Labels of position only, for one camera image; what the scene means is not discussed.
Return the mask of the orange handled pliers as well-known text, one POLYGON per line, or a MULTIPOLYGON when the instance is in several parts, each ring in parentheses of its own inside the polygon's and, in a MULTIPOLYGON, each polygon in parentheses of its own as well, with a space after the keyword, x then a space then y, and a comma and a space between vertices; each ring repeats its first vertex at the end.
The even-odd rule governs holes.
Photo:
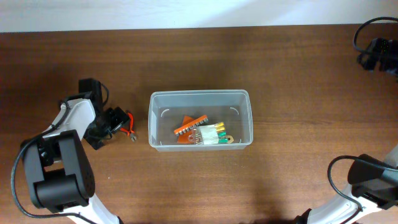
POLYGON ((134 131, 134 117, 131 112, 127 111, 126 114, 129 116, 129 126, 128 128, 120 128, 120 131, 125 133, 126 136, 130 137, 131 141, 136 141, 137 136, 134 131))

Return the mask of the orange scraper wooden handle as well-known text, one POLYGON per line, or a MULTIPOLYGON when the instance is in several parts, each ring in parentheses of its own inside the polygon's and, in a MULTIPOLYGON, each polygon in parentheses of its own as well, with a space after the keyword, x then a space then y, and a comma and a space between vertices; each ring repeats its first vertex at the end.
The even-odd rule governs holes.
MULTIPOLYGON (((187 124, 189 121, 192 121, 192 120, 194 120, 194 118, 192 118, 190 116, 184 116, 183 121, 182 121, 182 125, 187 124)), ((192 130, 190 130, 189 132, 186 132, 186 133, 184 133, 182 135, 177 136, 177 142, 179 144, 193 144, 193 143, 191 143, 188 140, 188 135, 191 134, 191 133, 192 133, 192 130)))

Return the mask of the clear plastic container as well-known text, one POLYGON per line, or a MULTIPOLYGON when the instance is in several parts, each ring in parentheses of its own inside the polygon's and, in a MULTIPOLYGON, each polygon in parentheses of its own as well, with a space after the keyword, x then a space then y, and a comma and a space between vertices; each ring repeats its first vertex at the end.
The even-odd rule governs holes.
POLYGON ((249 94, 245 90, 158 91, 151 95, 148 117, 149 144, 159 152, 244 149, 253 142, 249 94), (207 115, 209 122, 224 122, 231 144, 179 144, 174 130, 184 116, 207 115))

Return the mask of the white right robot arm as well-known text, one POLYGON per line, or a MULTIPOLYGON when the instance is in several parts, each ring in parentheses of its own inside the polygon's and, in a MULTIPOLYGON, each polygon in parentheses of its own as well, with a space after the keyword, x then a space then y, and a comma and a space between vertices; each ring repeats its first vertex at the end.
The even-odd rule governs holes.
POLYGON ((396 147, 383 161, 367 154, 338 156, 329 163, 326 175, 336 195, 320 207, 297 216, 294 223, 356 223, 366 215, 397 206, 396 147), (348 184, 339 190, 332 179, 332 168, 342 160, 353 163, 348 171, 348 184))

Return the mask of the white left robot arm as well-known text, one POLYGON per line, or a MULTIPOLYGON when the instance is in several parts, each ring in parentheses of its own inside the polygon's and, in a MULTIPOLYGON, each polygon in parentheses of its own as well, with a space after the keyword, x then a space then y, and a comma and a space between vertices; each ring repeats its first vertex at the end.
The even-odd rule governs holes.
POLYGON ((96 195, 95 176, 83 141, 98 150, 129 122, 119 107, 104 109, 109 90, 94 78, 78 82, 78 93, 64 98, 59 114, 42 133, 21 143, 11 169, 11 192, 21 213, 30 218, 67 217, 75 223, 114 223, 112 214, 96 195), (16 192, 16 170, 23 165, 32 204, 49 211, 28 212, 16 192))

